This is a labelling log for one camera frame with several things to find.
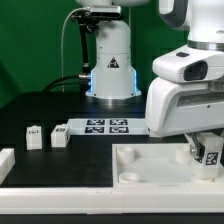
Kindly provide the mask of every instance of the blue light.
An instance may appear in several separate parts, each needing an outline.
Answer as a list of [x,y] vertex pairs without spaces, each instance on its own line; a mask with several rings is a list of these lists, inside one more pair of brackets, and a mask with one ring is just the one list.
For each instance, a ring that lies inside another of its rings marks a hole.
[[90,73],[90,92],[93,92],[93,70]]
[[137,72],[135,71],[135,92],[138,92],[138,88],[137,88]]

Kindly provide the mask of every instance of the white cube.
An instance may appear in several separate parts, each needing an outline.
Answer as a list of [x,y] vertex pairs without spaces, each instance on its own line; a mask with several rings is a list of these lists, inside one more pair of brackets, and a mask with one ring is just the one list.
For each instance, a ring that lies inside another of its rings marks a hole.
[[51,146],[53,148],[65,148],[69,139],[69,126],[67,124],[57,125],[51,133]]
[[42,149],[42,134],[40,126],[28,127],[26,131],[27,150]]

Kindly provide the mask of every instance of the small white block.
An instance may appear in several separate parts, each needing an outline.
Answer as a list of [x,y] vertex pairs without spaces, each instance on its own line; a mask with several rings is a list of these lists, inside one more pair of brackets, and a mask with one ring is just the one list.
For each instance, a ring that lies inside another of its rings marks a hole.
[[14,149],[2,149],[0,152],[0,184],[15,164]]
[[27,150],[42,149],[42,134],[40,126],[28,127],[26,131]]
[[70,139],[69,126],[67,124],[57,125],[51,133],[51,146],[53,148],[65,148]]

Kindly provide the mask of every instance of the green wall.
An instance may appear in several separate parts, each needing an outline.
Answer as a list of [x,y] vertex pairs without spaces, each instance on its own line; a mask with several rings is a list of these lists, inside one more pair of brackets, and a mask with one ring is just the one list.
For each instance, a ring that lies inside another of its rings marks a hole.
[[[61,29],[68,13],[77,7],[74,0],[1,0],[0,107],[21,93],[41,91],[61,77]],[[155,77],[153,59],[184,45],[185,40],[186,33],[168,28],[158,17],[156,0],[132,9],[132,63],[138,70],[140,89],[146,90]],[[88,43],[93,66],[94,35]],[[78,26],[69,23],[65,75],[78,74],[81,65]]]

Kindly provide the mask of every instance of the white robot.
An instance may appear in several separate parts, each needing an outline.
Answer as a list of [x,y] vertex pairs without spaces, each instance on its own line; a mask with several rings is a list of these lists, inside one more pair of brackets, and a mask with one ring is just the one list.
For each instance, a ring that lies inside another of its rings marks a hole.
[[159,77],[149,88],[146,122],[152,137],[186,134],[199,179],[217,177],[223,149],[223,138],[200,134],[224,128],[223,11],[223,0],[159,0],[161,18],[190,33],[187,45],[153,63]]
[[[83,7],[100,7],[110,11],[114,6],[132,7],[149,0],[77,0]],[[137,89],[136,71],[131,66],[131,34],[123,21],[101,21],[96,31],[97,64],[91,72],[86,95],[102,104],[125,104],[141,95]]]

